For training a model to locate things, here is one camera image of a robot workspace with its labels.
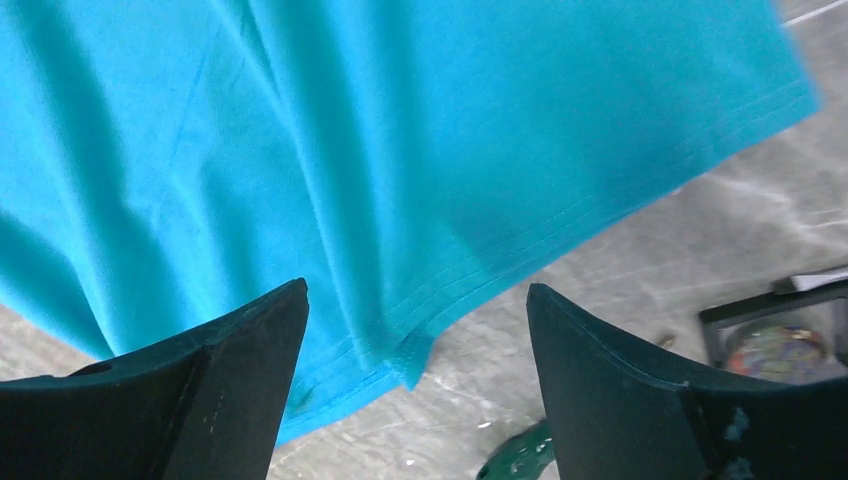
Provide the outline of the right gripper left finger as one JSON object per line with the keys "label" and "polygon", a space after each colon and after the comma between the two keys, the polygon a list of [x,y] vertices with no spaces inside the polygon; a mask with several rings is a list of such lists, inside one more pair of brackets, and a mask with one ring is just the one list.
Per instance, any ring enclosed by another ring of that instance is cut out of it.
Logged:
{"label": "right gripper left finger", "polygon": [[1,385],[5,479],[263,479],[307,324],[289,281],[65,377]]}

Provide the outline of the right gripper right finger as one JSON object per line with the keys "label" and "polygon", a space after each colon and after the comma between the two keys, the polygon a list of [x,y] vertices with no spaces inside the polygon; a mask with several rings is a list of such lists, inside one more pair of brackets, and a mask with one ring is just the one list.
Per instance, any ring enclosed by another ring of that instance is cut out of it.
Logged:
{"label": "right gripper right finger", "polygon": [[847,381],[791,385],[676,355],[536,283],[533,354],[564,479],[843,479]]}

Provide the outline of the round brooch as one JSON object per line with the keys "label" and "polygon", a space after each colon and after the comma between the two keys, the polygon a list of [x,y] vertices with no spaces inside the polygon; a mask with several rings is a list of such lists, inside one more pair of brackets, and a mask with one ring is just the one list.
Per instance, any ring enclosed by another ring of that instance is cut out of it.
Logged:
{"label": "round brooch", "polygon": [[827,345],[817,331],[804,324],[765,322],[731,336],[722,368],[771,382],[806,384],[827,362]]}

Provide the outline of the teal t-shirt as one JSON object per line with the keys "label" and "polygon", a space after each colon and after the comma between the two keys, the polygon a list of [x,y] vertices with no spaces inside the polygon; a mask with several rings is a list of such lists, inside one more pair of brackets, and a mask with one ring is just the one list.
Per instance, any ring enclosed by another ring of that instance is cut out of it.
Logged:
{"label": "teal t-shirt", "polygon": [[107,359],[304,278],[285,443],[817,107],[769,1],[5,1],[1,301]]}

